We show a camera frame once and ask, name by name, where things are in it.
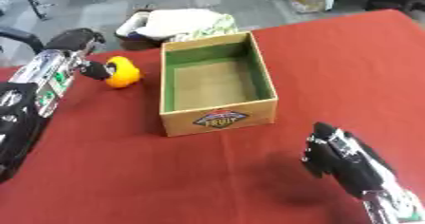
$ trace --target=chair leg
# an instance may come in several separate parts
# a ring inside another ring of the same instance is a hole
[[[40,20],[45,20],[46,19],[46,15],[44,13],[40,13],[40,11],[37,9],[37,6],[35,5],[35,1],[34,0],[28,0],[29,5],[31,6],[32,10],[34,11],[35,15],[37,15],[37,17]]]

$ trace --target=chair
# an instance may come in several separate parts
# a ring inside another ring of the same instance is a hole
[[[402,12],[420,9],[425,11],[425,0],[368,0],[365,9],[397,9]]]

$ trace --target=gray floor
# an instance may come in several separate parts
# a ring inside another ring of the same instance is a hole
[[[298,14],[286,0],[40,0],[54,3],[44,8],[47,21],[35,17],[26,0],[14,0],[9,12],[0,17],[0,25],[11,26],[38,35],[42,41],[69,28],[87,27],[105,34],[107,44],[101,50],[119,49],[113,35],[125,17],[136,8],[153,4],[158,9],[208,8],[226,12],[235,17],[242,30],[267,28],[299,23],[332,16],[363,12],[365,0],[338,0],[333,10],[327,12]],[[9,59],[0,66],[22,65],[33,56],[25,45],[1,39],[0,46]]]

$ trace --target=cardboard box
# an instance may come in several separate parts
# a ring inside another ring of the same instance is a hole
[[[249,32],[167,43],[161,60],[168,136],[274,122],[278,97]]]

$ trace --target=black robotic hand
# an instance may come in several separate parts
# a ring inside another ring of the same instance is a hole
[[[349,132],[323,122],[314,124],[302,163],[315,177],[334,176],[346,192],[361,198],[364,191],[381,190],[383,179],[371,166],[375,160],[394,173],[378,154]]]

